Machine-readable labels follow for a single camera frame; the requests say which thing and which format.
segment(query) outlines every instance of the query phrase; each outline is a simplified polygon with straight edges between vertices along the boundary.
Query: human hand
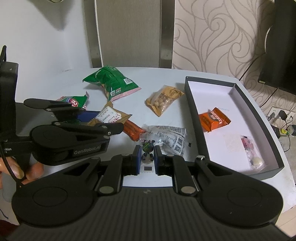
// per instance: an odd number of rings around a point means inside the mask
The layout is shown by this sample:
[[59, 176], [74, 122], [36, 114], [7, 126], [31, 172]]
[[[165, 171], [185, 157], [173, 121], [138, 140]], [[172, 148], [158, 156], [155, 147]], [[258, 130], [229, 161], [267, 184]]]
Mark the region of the human hand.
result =
[[[20, 166], [16, 163], [16, 161], [12, 157], [6, 157], [13, 173], [15, 176], [19, 179], [22, 179], [24, 177], [24, 172], [21, 170]], [[4, 162], [2, 158], [0, 158], [0, 189], [3, 188], [2, 185], [2, 172], [9, 175], [9, 172], [4, 165]], [[22, 183], [25, 185], [29, 182], [35, 181], [37, 178], [39, 178], [44, 172], [43, 164], [40, 162], [35, 163], [34, 165], [30, 166], [29, 170], [26, 172], [26, 178], [22, 181]]]

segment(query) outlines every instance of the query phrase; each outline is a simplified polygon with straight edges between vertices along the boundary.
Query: red and green snack bag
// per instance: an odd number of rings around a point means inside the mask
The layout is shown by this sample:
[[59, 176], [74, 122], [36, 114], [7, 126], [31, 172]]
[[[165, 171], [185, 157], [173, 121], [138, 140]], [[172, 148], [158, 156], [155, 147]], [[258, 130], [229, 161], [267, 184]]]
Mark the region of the red and green snack bag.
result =
[[65, 101], [72, 104], [73, 107], [82, 107], [86, 109], [86, 101], [89, 99], [89, 94], [86, 92], [84, 96], [62, 96], [57, 101]]
[[108, 101], [117, 100], [141, 89], [117, 68], [108, 65], [84, 78], [83, 81], [103, 87]]

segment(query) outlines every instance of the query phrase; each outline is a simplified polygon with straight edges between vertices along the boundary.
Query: wall socket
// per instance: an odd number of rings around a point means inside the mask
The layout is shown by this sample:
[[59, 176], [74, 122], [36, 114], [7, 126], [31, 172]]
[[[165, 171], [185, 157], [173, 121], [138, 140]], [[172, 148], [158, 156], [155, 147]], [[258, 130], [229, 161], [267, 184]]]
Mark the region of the wall socket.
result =
[[287, 117], [287, 120], [292, 120], [292, 118], [294, 119], [294, 115], [296, 114], [296, 112], [290, 111], [290, 110], [281, 109], [281, 108], [277, 108], [277, 107], [274, 107], [274, 106], [270, 109], [267, 117], [269, 117], [274, 112], [275, 113], [274, 118], [280, 119], [280, 116], [279, 116], [280, 110], [283, 110], [287, 114], [287, 116], [288, 116]]

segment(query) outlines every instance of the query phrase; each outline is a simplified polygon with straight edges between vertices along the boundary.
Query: patterned wallpaper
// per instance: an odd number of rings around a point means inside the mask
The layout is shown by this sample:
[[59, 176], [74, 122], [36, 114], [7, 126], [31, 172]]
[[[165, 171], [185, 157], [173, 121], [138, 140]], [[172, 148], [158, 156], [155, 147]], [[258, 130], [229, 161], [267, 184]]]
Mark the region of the patterned wallpaper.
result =
[[[274, 9], [270, 0], [176, 0], [173, 68], [239, 79], [252, 60], [265, 52]], [[264, 55], [242, 80], [258, 105], [275, 90], [257, 82], [263, 62]], [[291, 110], [296, 96], [277, 90], [261, 109], [268, 114], [272, 106]], [[282, 120], [274, 121], [284, 125]]]

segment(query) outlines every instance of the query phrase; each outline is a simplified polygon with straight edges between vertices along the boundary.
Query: power adapter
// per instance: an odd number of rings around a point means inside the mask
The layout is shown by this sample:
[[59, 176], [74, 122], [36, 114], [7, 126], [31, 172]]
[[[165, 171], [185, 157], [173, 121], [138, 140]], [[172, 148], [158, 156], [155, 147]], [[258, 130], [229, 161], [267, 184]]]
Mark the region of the power adapter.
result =
[[283, 120], [283, 121], [285, 121], [286, 119], [287, 119], [287, 114], [286, 114], [286, 112], [284, 112], [283, 110], [280, 110], [279, 111], [279, 116], [280, 116], [280, 118]]

